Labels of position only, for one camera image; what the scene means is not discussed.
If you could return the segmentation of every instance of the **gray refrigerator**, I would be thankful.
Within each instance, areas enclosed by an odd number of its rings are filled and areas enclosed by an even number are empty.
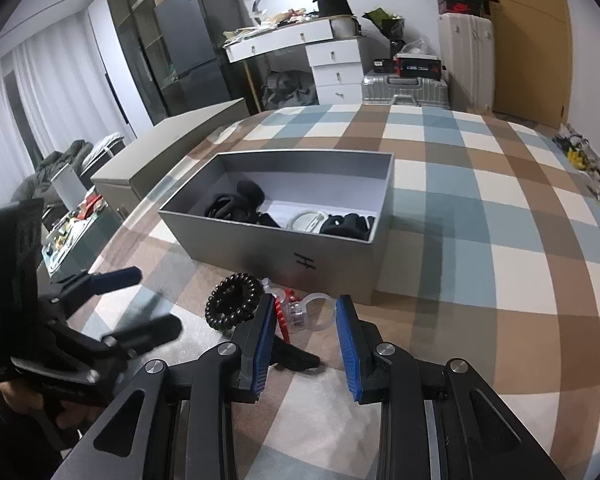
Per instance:
[[[255,103],[241,64],[228,62],[226,30],[245,27],[238,0],[164,0],[155,7],[176,78],[162,89],[172,114],[244,97]]]

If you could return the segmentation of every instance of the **suitcase handle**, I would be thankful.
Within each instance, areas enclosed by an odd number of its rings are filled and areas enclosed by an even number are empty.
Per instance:
[[[399,103],[398,101],[401,101],[401,100],[406,100],[408,102],[407,103]],[[389,102],[389,104],[391,104],[391,105],[410,104],[413,106],[420,106],[418,104],[418,100],[412,95],[394,95],[391,98],[391,102]]]

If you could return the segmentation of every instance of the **checkered bedspread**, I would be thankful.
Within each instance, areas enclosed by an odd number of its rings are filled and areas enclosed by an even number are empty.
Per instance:
[[[94,299],[74,325],[100,336],[177,314],[184,336],[154,352],[170,364],[218,343],[203,311],[230,273],[192,261],[157,211],[213,154],[275,148],[395,153],[392,229],[374,304],[359,316],[419,359],[467,359],[568,478],[595,478],[600,206],[551,140],[523,126],[382,105],[286,108],[234,124],[155,187],[92,269],[138,266],[142,285]],[[259,403],[234,405],[240,478],[374,478],[380,409],[351,399],[335,327],[293,342],[326,367],[272,368]]]

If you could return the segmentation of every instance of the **black coiled hair tie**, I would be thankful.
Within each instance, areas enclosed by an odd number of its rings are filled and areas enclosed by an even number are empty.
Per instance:
[[[215,330],[229,330],[253,318],[263,294],[260,280],[241,272],[222,280],[206,302],[205,319]]]

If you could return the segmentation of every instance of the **wooden door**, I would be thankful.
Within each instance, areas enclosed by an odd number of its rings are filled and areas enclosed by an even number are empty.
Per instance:
[[[571,22],[567,0],[491,3],[495,33],[493,109],[553,128],[567,117]]]

